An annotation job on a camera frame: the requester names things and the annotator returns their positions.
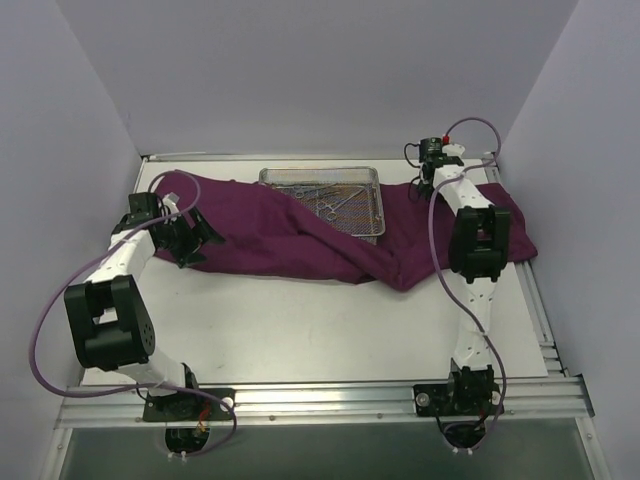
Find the metal tray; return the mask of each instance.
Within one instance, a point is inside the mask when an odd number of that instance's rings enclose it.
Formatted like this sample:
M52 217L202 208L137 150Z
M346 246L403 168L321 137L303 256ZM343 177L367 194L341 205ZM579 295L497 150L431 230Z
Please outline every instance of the metal tray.
M370 243L385 232L374 168L265 168L259 181L295 198L341 232Z

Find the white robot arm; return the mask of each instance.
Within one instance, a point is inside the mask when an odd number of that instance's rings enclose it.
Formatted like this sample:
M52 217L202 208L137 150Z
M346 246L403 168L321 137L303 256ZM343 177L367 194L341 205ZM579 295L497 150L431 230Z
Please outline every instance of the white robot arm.
M430 198L440 187L439 193L456 216L448 257L461 286L456 289L462 292L457 300L474 314L484 330L481 332L468 313L460 309L448 387L446 391L431 390L432 403L436 403L432 411L449 415L486 413L498 386L485 335L490 328L496 284L507 264L510 212L493 205L466 178L464 164L457 156L463 149L445 146L438 137L423 139L419 148L418 192Z
M454 215L463 208L486 211L493 206L466 178L464 167L445 165L436 169L433 179L434 188L450 178L461 177L461 180L445 185L440 194L451 207ZM458 299L480 320L485 332L489 332L491 323L491 303L496 288L496 281L489 277L473 278L471 282L459 276L463 288ZM460 310L458 341L453 353L453 361L459 368L469 367L471 370L484 370L491 365L489 348L484 341L478 326L469 315Z
M163 212L178 212L173 194L160 199L155 193L129 196L130 211L115 227L111 246L136 226ZM198 252L207 243L223 243L197 208L189 215L191 228L182 216L140 230L126 240L113 255L81 284L72 285L64 294L76 355L85 368L115 371L139 384L168 383L197 388L189 368L156 348L153 324L136 286L147 261L157 250L168 250L179 267L205 259ZM151 397L176 396L173 390L150 388Z

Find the black cable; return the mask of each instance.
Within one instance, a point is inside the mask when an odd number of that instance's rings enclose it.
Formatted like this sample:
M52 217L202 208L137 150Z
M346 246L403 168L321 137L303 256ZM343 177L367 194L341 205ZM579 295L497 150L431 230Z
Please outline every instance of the black cable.
M407 161L407 163L409 165L411 165L413 168L420 168L420 165L416 165L414 163L411 162L411 160L409 160L409 155L407 154L407 147L419 147L420 145L418 145L417 143L407 143L404 146L404 159Z
M420 191L415 185L416 180L420 180L420 175L418 175L417 177L415 177L413 180L409 182L409 189L407 190L407 197L409 198L409 201L411 203L418 203L420 201L421 195L420 195ZM414 187L416 187L415 189L418 190L418 196L415 199L411 196L411 190L413 190Z
M144 398L144 397L142 396L142 394L140 393L140 387L136 387L136 393L138 394L138 396L139 396L142 400L144 400L145 402L147 401L147 399L146 399L146 398Z

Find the white wall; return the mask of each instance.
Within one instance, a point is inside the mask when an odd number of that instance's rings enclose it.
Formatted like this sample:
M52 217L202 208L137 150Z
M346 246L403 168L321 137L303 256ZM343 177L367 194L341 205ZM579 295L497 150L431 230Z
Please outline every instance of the white wall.
M397 155L507 131L576 0L58 3L142 153Z
M581 0L509 133L510 192L614 478L640 471L640 3Z
M40 472L60 400L27 343L56 282L103 251L139 164L115 107L53 0L0 2L0 477ZM65 385L75 355L59 305L40 363Z

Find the purple cloth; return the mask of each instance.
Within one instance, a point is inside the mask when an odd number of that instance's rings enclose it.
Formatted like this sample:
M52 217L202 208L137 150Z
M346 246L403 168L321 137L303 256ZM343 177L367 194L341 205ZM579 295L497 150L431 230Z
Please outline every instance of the purple cloth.
M407 184L381 185L386 233L371 245L338 232L295 199L259 184L197 177L202 188L198 208L227 240L206 245L207 261L195 269L347 283L380 280L406 291L435 272L427 232L427 202L407 198ZM537 255L525 231L524 216L499 184L478 189L495 205L511 211L509 260ZM167 175L159 195L175 192L181 208L193 201L193 182L183 175ZM435 207L438 259L448 266L447 249L455 217L439 198ZM159 257L169 260L166 252Z

